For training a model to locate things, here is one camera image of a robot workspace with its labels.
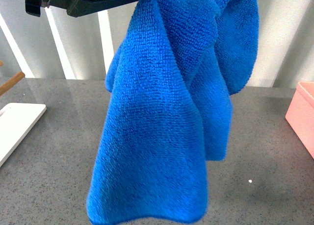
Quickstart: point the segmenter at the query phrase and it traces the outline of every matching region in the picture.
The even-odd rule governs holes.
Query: speckled countertop
[[[210,206],[198,225],[314,224],[314,160],[285,120],[293,94],[249,87],[232,97],[228,156],[207,163]],[[0,168],[0,225],[89,224],[85,198],[109,102],[103,81],[24,79],[0,109],[9,102],[48,109]]]

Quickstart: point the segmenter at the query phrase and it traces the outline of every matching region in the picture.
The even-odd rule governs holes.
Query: blue towel
[[[206,160],[226,156],[230,95],[251,75],[258,28],[256,0],[139,0],[105,81],[93,225],[202,218]]]

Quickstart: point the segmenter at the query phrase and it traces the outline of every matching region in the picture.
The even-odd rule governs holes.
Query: pink box
[[[286,120],[314,158],[314,82],[298,83]]]

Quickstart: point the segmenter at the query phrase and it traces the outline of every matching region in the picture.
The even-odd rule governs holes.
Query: gray countertop
[[[293,94],[248,87],[232,96],[228,156],[207,163],[210,206],[198,225],[314,224],[314,160],[285,120]],[[0,109],[47,105],[0,168],[0,225],[89,224],[85,198],[109,97],[103,81],[24,79],[0,98]]]

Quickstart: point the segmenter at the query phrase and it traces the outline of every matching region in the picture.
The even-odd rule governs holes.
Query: wooden stick
[[[24,77],[25,74],[23,72],[18,72],[13,77],[11,77],[6,83],[4,83],[4,85],[0,87],[0,97]]]

